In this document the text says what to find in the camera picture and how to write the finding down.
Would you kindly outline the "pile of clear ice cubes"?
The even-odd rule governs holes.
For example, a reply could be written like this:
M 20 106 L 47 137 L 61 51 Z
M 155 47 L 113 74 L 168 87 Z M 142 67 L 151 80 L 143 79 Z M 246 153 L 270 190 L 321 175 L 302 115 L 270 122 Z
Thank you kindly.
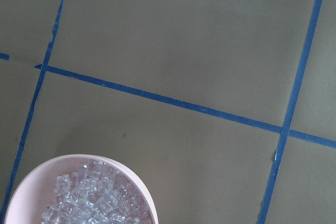
M 91 159 L 57 176 L 42 223 L 153 223 L 140 191 L 118 169 Z

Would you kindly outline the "pink bowl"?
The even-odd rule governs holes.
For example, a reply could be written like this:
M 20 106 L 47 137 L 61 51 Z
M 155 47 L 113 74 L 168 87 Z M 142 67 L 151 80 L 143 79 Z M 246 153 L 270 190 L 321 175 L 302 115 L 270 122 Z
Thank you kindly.
M 127 166 L 107 157 L 71 154 L 55 157 L 34 168 L 16 188 L 6 211 L 4 223 L 37 223 L 47 204 L 53 198 L 56 177 L 74 172 L 81 162 L 95 159 L 123 173 L 140 191 L 146 201 L 153 223 L 158 215 L 152 196 L 140 177 Z

